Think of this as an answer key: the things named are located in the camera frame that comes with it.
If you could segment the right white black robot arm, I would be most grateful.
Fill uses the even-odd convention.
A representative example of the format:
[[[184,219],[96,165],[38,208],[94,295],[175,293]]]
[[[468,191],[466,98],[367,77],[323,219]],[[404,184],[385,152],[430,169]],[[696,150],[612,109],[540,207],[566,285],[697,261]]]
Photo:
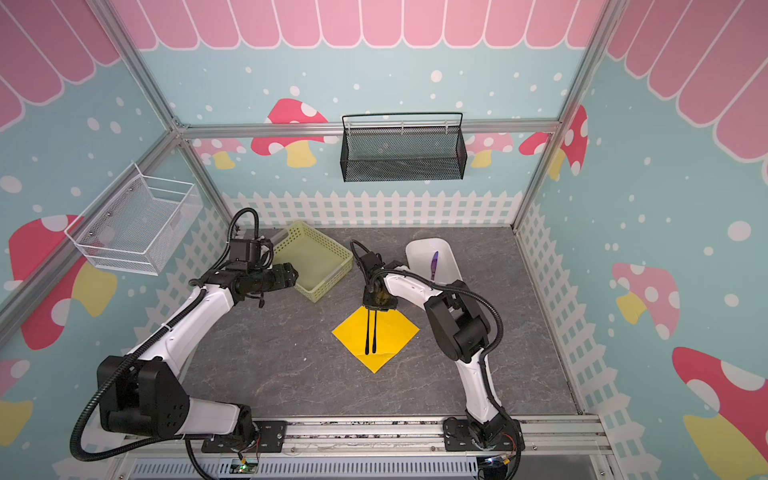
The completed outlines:
[[[503,338],[499,312],[462,281],[439,284],[404,266],[363,268],[363,305],[374,311],[397,307],[400,299],[423,308],[440,350],[455,362],[465,395],[470,438],[481,449],[510,442],[520,453],[525,444],[519,423],[502,406],[487,357]]]

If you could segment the dark purple spoon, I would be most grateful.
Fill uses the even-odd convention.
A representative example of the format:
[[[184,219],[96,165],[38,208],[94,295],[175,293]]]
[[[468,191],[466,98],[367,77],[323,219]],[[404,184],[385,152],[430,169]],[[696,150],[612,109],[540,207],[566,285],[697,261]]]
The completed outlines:
[[[365,346],[364,346],[364,355],[370,354],[370,319],[371,319],[371,313],[370,310],[366,308],[366,324],[365,324]]]

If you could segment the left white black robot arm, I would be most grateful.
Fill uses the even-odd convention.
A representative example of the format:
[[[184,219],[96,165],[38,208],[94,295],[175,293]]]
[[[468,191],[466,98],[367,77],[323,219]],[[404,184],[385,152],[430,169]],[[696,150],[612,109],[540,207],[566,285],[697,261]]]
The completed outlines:
[[[158,441],[212,437],[235,450],[255,444],[258,430],[248,406],[195,399],[179,376],[201,340],[238,302],[261,301],[267,292],[294,287],[298,278],[284,263],[250,270],[229,266],[195,280],[190,298],[149,338],[99,365],[101,427]]]

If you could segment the dark purple fork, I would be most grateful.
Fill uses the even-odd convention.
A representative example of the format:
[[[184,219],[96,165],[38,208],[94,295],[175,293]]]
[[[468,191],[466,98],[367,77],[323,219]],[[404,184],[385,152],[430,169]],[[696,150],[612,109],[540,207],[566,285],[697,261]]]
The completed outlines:
[[[376,354],[377,353],[377,329],[378,329],[378,311],[373,311],[373,327],[371,329],[371,339],[370,339],[370,348],[369,353],[370,354]]]

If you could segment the yellow paper napkin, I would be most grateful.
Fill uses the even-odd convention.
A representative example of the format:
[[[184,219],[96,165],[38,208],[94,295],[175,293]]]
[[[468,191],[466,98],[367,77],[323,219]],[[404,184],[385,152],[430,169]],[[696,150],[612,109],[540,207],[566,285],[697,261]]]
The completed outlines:
[[[370,339],[373,310],[370,310]],[[416,336],[419,328],[397,310],[378,311],[377,353],[364,355],[366,307],[361,306],[339,324],[333,335],[370,372],[377,373]]]

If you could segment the white plastic bin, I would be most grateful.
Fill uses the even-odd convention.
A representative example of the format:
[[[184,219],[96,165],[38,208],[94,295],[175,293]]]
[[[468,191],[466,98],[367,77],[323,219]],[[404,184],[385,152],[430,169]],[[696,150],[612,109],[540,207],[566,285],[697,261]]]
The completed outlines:
[[[435,281],[430,280],[430,261],[435,251],[439,252],[439,265]],[[449,243],[442,238],[427,238],[411,241],[406,245],[408,268],[422,280],[439,285],[449,285],[462,276]]]

